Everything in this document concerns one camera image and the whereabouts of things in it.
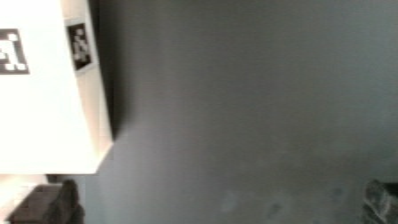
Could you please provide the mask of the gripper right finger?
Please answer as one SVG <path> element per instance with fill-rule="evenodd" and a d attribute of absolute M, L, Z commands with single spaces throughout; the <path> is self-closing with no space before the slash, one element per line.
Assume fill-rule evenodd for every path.
<path fill-rule="evenodd" d="M 398 183 L 371 180 L 365 184 L 362 224 L 398 224 Z"/>

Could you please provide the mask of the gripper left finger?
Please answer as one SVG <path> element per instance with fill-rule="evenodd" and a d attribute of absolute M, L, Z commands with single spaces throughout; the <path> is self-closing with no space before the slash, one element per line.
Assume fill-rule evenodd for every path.
<path fill-rule="evenodd" d="M 7 224 L 85 224 L 76 182 L 67 179 L 56 184 L 35 186 L 12 210 Z"/>

